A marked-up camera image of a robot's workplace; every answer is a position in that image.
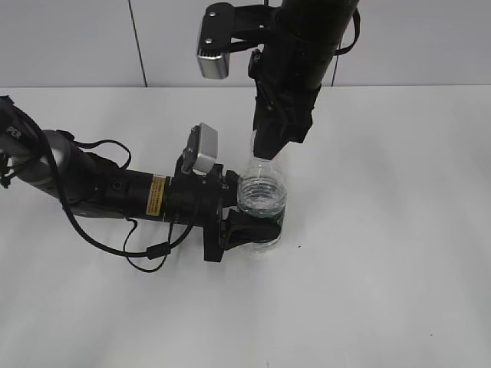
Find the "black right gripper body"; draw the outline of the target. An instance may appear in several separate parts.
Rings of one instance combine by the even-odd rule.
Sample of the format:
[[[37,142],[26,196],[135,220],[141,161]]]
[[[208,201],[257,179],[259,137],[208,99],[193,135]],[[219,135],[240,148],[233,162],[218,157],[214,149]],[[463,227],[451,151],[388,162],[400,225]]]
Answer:
[[[321,89],[321,51],[316,45],[266,45],[252,52],[248,74],[269,106],[310,115]]]

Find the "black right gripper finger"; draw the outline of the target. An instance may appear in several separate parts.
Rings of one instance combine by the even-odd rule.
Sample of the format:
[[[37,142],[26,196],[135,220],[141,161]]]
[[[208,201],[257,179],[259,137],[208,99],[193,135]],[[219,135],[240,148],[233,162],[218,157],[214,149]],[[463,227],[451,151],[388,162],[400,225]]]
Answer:
[[[313,90],[278,91],[257,86],[252,151],[260,159],[274,159],[288,143],[303,143],[315,106]]]

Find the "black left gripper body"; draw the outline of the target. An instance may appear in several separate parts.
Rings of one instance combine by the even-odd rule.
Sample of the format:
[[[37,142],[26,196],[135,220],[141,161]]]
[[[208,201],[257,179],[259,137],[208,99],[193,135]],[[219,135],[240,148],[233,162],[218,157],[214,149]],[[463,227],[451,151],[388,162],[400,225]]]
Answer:
[[[183,159],[176,161],[174,176],[165,189],[165,221],[184,225],[186,230],[170,248],[180,245],[194,227],[203,230],[203,259],[219,263],[222,260],[221,229],[223,219],[222,184],[226,171],[216,163],[206,175],[183,174]]]

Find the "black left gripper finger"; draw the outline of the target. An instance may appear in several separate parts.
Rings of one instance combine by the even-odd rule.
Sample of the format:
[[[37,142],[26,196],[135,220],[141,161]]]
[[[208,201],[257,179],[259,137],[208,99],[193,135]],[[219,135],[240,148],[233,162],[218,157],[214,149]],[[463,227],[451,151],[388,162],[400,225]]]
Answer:
[[[239,174],[227,170],[222,184],[222,205],[224,208],[236,207],[238,202]]]
[[[222,222],[222,249],[228,251],[247,244],[267,245],[277,241],[281,233],[282,212],[256,217],[232,209]]]

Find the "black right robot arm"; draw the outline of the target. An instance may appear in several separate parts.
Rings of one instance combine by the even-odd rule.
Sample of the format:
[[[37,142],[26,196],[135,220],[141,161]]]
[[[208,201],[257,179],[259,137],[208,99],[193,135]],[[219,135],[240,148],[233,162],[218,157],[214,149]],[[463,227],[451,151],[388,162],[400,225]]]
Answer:
[[[352,49],[342,38],[349,24],[360,23],[356,1],[284,1],[274,10],[272,36],[249,62],[254,156],[271,160],[288,143],[303,143],[328,66]]]

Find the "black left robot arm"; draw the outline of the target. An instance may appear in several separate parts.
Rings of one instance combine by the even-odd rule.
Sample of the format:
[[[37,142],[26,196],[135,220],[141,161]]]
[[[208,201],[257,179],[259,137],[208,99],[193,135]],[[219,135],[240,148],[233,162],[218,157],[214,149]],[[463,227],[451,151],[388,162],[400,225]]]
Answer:
[[[203,231],[206,261],[229,249],[279,237],[278,219],[237,210],[237,173],[216,162],[218,133],[194,126],[172,176],[134,171],[94,153],[63,130],[43,130],[10,97],[1,98],[1,184],[13,179],[56,198],[76,231],[78,219],[138,219]]]

